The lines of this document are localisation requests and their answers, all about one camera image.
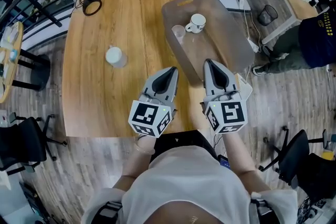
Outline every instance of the small round wooden table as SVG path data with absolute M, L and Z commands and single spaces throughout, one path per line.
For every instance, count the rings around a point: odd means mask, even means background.
M 3 87 L 3 95 L 0 97 L 0 103 L 3 103 L 10 92 L 11 86 L 32 89 L 35 91 L 41 91 L 46 87 L 46 84 L 50 75 L 50 61 L 47 55 L 33 55 L 21 49 L 22 38 L 23 38 L 23 24 L 17 22 L 13 27 L 18 27 L 18 36 L 13 44 L 13 48 L 17 51 L 17 56 L 15 61 L 9 60 L 10 50 L 5 48 L 0 48 L 1 51 L 5 51 L 6 55 L 3 61 L 4 67 L 7 65 L 7 72 L 2 77 L 2 82 L 0 82 L 0 87 Z M 20 56 L 26 57 L 33 62 L 26 62 L 20 60 Z M 30 73 L 30 83 L 14 80 L 15 71 L 17 65 L 21 65 L 31 69 Z

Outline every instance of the person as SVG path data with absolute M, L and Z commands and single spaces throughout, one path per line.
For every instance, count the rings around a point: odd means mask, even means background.
M 256 76 L 323 67 L 336 62 L 335 4 L 317 17 L 305 19 L 279 37 L 271 50 L 263 46 L 270 63 L 252 68 Z
M 238 133 L 223 141 L 230 169 L 199 131 L 139 136 L 122 176 L 90 199 L 81 223 L 296 223 L 296 192 L 263 182 Z

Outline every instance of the white marker cube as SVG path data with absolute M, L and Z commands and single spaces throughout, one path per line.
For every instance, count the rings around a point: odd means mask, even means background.
M 172 121 L 170 106 L 134 100 L 128 123 L 138 134 L 160 137 Z
M 209 102 L 205 115 L 215 134 L 237 132 L 247 124 L 246 101 Z

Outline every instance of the yellow object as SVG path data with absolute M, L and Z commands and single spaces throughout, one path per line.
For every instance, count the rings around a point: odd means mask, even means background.
M 333 151 L 324 151 L 321 156 L 323 159 L 327 159 L 332 161 L 334 159 L 334 152 Z

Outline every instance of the navy blue t-shirt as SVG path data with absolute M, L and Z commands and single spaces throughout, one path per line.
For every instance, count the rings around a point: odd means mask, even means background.
M 303 20 L 299 27 L 299 43 L 303 57 L 311 68 L 336 62 L 335 8 Z

